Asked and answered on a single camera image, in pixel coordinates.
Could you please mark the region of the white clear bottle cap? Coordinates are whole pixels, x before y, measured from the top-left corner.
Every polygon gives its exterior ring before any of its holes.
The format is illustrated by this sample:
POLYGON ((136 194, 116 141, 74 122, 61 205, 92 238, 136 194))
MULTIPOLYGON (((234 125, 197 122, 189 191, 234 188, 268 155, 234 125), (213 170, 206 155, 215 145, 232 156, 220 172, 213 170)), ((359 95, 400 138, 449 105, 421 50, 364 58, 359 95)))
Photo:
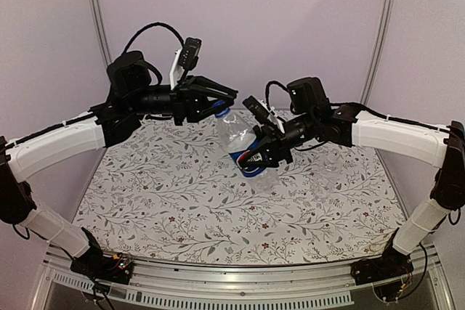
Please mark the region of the white clear bottle cap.
POLYGON ((330 163, 337 163, 338 161, 340 161, 340 158, 341 158, 340 152, 336 150, 332 150, 328 153, 327 160, 330 163))

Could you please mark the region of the aluminium frame post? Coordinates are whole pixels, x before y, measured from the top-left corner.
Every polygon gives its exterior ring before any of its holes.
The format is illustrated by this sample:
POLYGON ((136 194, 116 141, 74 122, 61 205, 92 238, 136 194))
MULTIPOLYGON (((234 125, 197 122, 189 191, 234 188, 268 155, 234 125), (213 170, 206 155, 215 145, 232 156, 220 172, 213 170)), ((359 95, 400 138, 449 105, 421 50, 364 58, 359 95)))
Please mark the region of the aluminium frame post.
POLYGON ((365 83, 360 97, 360 102, 364 105, 369 103, 375 85, 376 75, 379 69, 379 64, 381 62, 384 44, 389 31, 389 22, 392 15, 392 8, 394 2, 395 0, 383 0, 382 2, 381 15, 379 18, 378 29, 376 31, 373 51, 371 54, 365 83))
POLYGON ((89 6, 102 61, 104 66, 107 67, 111 63, 111 54, 103 21, 100 0, 89 0, 89 6))

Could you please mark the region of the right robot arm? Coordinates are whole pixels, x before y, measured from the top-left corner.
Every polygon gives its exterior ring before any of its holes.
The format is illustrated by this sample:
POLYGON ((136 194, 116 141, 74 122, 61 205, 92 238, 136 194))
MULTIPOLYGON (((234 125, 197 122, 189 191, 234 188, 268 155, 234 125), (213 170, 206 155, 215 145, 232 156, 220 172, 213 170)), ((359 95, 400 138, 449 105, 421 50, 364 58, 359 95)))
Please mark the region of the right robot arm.
POLYGON ((390 278, 404 264, 403 255, 438 227, 451 212, 464 206, 464 126, 452 121, 431 126, 417 121, 379 114, 355 102, 332 103, 319 78, 300 78, 286 87, 295 118, 282 126, 273 123, 271 112, 253 97, 244 100, 259 122, 254 130, 259 143, 239 157, 241 168, 277 168, 291 163, 292 149, 316 139, 345 147, 370 147, 428 163, 438 172, 429 197, 393 234, 376 262, 376 272, 390 278))

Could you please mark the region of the Pepsi label plastic bottle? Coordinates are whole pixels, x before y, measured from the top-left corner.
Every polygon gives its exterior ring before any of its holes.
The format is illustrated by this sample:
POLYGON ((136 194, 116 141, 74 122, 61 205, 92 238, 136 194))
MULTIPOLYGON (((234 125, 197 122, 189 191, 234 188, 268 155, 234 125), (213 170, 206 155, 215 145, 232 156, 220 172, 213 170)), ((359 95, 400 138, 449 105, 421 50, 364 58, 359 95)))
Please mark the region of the Pepsi label plastic bottle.
POLYGON ((217 133, 223 149, 243 177, 256 192, 272 192, 278 184, 278 172, 274 168, 258 166, 241 168, 239 166, 240 158, 259 143, 252 127, 229 107, 219 111, 215 118, 217 120, 217 133))

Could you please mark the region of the right aluminium frame post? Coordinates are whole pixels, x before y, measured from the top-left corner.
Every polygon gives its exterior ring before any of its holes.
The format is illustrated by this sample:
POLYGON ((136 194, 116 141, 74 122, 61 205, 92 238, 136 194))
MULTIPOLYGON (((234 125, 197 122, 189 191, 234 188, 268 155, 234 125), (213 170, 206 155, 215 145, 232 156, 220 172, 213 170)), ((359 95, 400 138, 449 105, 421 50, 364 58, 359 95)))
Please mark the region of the right aluminium frame post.
POLYGON ((360 97, 360 102, 364 105, 369 103, 375 85, 376 75, 379 69, 379 64, 381 62, 384 44, 389 31, 389 22, 392 15, 392 8, 394 2, 395 0, 383 0, 382 2, 381 15, 379 18, 378 29, 376 31, 373 51, 371 54, 365 83, 360 97))

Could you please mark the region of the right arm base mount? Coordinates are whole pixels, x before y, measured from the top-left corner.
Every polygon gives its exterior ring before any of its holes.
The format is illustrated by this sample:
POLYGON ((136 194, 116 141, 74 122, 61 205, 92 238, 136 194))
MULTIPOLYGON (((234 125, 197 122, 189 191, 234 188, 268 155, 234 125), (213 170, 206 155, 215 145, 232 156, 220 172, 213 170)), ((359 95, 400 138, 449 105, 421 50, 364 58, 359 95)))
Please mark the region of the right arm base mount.
POLYGON ((374 295, 385 303, 398 301, 411 281, 413 264, 410 256, 389 248, 376 258, 363 258, 350 264, 356 285, 374 284, 374 295))

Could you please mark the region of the clear plastic bottle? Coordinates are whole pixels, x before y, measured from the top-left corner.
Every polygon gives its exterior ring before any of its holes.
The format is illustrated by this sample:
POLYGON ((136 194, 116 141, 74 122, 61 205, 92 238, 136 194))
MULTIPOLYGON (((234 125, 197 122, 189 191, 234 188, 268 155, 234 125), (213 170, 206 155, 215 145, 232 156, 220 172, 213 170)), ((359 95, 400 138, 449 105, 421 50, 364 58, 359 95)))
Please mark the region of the clear plastic bottle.
POLYGON ((319 170, 319 177, 314 191, 316 200, 325 200, 335 190, 341 172, 341 158, 337 163, 330 163, 327 157, 328 154, 324 157, 322 167, 319 170))

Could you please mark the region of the front aluminium rail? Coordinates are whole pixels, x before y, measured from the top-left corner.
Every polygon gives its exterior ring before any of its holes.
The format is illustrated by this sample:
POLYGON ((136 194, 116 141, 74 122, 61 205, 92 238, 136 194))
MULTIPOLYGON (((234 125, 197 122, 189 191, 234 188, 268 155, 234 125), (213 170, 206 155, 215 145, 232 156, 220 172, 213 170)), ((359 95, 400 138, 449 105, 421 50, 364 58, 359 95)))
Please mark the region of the front aluminium rail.
POLYGON ((348 261, 293 266, 213 266, 138 258, 128 285, 108 295, 70 270, 56 248, 39 269, 34 309, 457 309, 432 245, 413 254, 406 298, 380 299, 397 279, 357 285, 348 261))

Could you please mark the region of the left aluminium frame post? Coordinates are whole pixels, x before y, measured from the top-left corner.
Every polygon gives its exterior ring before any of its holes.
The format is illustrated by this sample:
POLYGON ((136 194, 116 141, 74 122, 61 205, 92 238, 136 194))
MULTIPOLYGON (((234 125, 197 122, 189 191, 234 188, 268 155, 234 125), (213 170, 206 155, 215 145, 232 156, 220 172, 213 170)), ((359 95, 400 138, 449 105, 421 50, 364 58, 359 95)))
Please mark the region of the left aluminium frame post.
POLYGON ((89 0, 89 6, 102 61, 104 66, 107 67, 111 63, 111 54, 103 21, 100 0, 89 0))

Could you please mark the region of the blue bottle cap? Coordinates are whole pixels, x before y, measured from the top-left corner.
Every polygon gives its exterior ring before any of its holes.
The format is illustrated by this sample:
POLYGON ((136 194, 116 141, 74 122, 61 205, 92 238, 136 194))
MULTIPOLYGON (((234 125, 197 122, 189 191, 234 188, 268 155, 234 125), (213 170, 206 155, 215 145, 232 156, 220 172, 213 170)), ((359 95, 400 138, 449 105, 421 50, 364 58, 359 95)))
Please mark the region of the blue bottle cap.
POLYGON ((213 105, 214 109, 214 114, 223 114, 223 113, 228 113, 230 111, 230 107, 227 105, 227 103, 223 100, 217 100, 213 105))

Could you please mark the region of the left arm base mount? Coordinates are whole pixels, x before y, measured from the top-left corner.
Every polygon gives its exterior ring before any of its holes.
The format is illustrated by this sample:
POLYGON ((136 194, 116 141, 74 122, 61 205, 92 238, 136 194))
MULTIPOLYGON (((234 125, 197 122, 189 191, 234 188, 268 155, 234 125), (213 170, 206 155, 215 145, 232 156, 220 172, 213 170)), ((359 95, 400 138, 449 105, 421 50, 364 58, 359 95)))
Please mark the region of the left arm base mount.
POLYGON ((134 271, 134 260, 123 253, 105 256, 101 250, 90 248, 73 259, 70 270, 89 279, 128 285, 134 271))

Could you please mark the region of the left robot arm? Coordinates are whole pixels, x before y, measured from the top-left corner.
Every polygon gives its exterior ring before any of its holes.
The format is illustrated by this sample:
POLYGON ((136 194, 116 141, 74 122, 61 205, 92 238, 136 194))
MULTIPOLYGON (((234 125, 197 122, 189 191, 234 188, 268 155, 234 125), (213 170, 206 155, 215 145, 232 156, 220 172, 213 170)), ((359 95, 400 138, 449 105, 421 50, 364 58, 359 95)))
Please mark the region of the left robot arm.
POLYGON ((197 123, 233 105, 236 90, 203 76, 191 76, 195 49, 179 49, 164 84, 157 68, 140 51, 124 52, 107 68, 110 91, 105 102, 69 121, 23 138, 1 140, 1 221, 20 225, 62 248, 72 261, 100 277, 108 261, 93 235, 73 226, 32 198, 32 175, 84 152, 126 141, 149 115, 175 125, 197 123))

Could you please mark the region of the floral patterned table mat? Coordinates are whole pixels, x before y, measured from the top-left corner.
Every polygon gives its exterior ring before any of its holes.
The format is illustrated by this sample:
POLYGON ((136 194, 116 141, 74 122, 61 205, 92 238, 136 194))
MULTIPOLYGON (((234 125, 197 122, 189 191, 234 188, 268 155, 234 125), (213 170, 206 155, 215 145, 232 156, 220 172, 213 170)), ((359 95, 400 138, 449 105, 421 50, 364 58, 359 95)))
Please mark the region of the floral patterned table mat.
POLYGON ((377 154, 326 144, 295 152, 256 192, 222 149, 216 121, 144 121, 106 153, 74 218, 105 250, 205 264, 303 264, 379 254, 405 220, 377 154), (335 190, 314 191, 329 150, 335 190))

